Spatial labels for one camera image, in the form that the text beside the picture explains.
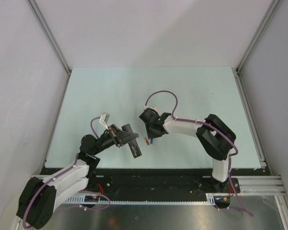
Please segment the black remote control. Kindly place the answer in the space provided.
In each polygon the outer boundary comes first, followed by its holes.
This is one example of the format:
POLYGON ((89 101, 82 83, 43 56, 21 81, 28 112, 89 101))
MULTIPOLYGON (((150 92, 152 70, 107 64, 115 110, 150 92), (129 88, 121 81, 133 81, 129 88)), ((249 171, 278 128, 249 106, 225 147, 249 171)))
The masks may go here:
MULTIPOLYGON (((122 130, 127 131, 127 132, 133 132, 130 124, 123 125, 122 130)), ((138 158, 138 157, 142 156, 142 153, 140 151, 140 148, 138 146, 136 139, 133 139, 130 142, 128 142, 128 145, 129 145, 129 148, 130 148, 134 158, 138 158)))

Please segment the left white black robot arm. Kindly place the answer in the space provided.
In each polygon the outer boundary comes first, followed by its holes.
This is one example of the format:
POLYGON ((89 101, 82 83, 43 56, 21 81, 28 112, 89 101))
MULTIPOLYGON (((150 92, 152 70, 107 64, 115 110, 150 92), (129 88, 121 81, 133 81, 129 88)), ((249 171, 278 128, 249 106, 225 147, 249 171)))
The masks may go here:
POLYGON ((22 219, 23 228, 41 229, 72 195, 82 190, 94 190, 97 185, 94 171, 100 162, 97 154, 111 146, 120 148, 134 143, 138 137, 129 124, 122 128, 110 125, 98 138, 85 135, 79 153, 67 167, 44 178, 30 178, 19 197, 16 213, 22 219))

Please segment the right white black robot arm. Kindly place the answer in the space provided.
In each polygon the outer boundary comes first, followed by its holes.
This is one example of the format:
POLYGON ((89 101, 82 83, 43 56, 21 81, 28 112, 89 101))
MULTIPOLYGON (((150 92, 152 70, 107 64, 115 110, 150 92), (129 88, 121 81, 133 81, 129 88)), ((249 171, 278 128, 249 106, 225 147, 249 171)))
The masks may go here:
POLYGON ((212 158, 211 178, 198 182, 203 192, 229 192, 231 157, 238 154, 235 146, 236 135, 214 114, 204 121, 174 118, 171 113, 161 115, 152 108, 146 108, 139 116, 145 124, 150 139, 165 134, 182 134, 197 138, 206 153, 212 158))

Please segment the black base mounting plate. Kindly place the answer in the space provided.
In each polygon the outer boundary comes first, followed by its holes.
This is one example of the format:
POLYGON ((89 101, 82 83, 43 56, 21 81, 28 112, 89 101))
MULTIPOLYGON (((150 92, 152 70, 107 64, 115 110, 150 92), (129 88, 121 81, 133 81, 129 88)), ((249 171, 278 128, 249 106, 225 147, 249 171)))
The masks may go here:
POLYGON ((105 192, 114 188, 182 189, 200 193, 228 192, 229 181, 218 182, 212 178, 211 169, 95 169, 88 175, 89 188, 100 184, 105 192))

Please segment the left aluminium frame post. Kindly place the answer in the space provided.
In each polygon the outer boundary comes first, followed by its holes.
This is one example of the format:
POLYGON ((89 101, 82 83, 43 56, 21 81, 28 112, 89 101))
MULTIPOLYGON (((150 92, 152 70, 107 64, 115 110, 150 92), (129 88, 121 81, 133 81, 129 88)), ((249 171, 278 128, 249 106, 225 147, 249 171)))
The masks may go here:
POLYGON ((54 51, 56 57, 58 58, 61 66, 63 67, 64 71, 66 72, 67 76, 70 76, 71 74, 71 68, 69 67, 45 17, 43 16, 43 13, 38 6, 37 2, 35 0, 26 0, 28 6, 30 7, 34 17, 36 18, 39 26, 41 27, 47 41, 50 44, 50 47, 54 51))

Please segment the aluminium frame post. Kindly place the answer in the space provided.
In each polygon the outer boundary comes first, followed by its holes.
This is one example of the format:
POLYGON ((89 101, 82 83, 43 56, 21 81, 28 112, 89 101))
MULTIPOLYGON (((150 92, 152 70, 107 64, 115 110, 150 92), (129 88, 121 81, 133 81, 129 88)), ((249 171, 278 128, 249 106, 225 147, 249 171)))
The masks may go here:
POLYGON ((239 74, 246 62, 248 61, 248 59, 250 58, 251 54, 253 53, 255 47, 257 46, 257 44, 259 43, 261 37, 263 36, 264 32, 266 31, 266 29, 268 28, 269 24, 272 21, 272 18, 274 17, 274 15, 276 14, 279 6, 281 5, 282 0, 272 0, 270 5, 267 8, 267 11, 265 12, 261 22, 259 23, 249 45, 247 46, 241 60, 239 61, 237 67, 235 68, 236 72, 239 74))
POLYGON ((58 58, 61 66, 63 67, 64 71, 66 72, 67 76, 70 76, 71 74, 71 68, 69 67, 45 17, 43 16, 43 13, 38 6, 37 2, 35 0, 26 0, 28 6, 30 7, 34 17, 36 18, 39 26, 41 27, 47 41, 50 44, 50 47, 54 51, 56 57, 58 58))

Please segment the right aluminium frame post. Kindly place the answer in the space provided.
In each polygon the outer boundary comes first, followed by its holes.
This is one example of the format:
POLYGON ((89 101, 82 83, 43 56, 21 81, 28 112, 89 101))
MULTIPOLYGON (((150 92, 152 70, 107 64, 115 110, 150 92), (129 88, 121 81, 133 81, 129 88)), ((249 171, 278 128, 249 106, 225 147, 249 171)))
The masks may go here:
POLYGON ((263 36, 264 32, 266 31, 266 29, 268 28, 269 24, 272 21, 272 18, 274 17, 274 15, 276 14, 279 6, 281 5, 282 0, 272 0, 270 5, 267 8, 267 11, 265 12, 261 22, 259 23, 249 45, 247 46, 241 60, 239 61, 237 67, 235 68, 236 72, 239 74, 246 62, 248 61, 248 59, 250 58, 251 54, 253 53, 255 47, 257 46, 257 44, 259 43, 261 37, 263 36))

